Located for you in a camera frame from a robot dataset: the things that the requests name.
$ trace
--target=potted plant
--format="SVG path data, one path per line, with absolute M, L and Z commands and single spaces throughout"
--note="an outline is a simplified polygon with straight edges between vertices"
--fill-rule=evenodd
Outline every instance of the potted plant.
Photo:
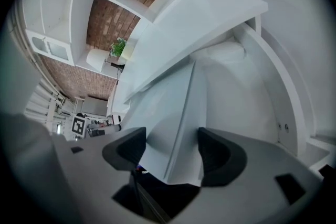
M 120 57 L 122 54 L 122 51 L 124 50 L 126 45 L 126 40 L 123 38 L 118 37 L 117 43 L 112 43 L 111 49 L 110 49 L 110 55 L 114 57 Z

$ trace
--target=red brick wall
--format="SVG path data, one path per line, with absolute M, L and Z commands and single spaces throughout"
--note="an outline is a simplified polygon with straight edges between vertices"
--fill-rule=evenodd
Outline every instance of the red brick wall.
M 154 0 L 138 0 L 150 6 Z M 92 5 L 87 44 L 91 48 L 109 50 L 110 45 L 118 37 L 126 40 L 131 35 L 139 18 L 129 11 L 107 0 L 94 0 Z M 87 71 L 82 68 L 72 67 L 59 61 L 41 56 L 49 73 L 62 87 L 70 98 L 75 96 L 107 99 L 115 80 Z

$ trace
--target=lampshade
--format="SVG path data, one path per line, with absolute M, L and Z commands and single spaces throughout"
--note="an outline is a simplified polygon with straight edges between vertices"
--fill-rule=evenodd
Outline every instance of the lampshade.
M 97 69 L 99 72 L 101 72 L 105 60 L 108 58 L 109 54 L 110 53 L 106 50 L 92 49 L 88 53 L 86 62 L 95 69 Z

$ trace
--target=green plant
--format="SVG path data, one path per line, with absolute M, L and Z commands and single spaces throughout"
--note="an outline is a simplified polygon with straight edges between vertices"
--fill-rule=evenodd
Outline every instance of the green plant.
M 112 43 L 111 49 L 110 49 L 110 55 L 115 57 L 120 57 L 122 54 L 122 51 L 124 50 L 126 45 L 126 40 L 123 38 L 118 37 L 117 43 Z

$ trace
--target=white lamp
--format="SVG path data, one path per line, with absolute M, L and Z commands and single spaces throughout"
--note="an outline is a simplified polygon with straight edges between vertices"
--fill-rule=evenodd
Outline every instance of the white lamp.
M 101 72 L 109 54 L 110 53 L 106 50 L 92 49 L 88 53 L 86 62 L 95 69 L 97 69 L 99 72 Z

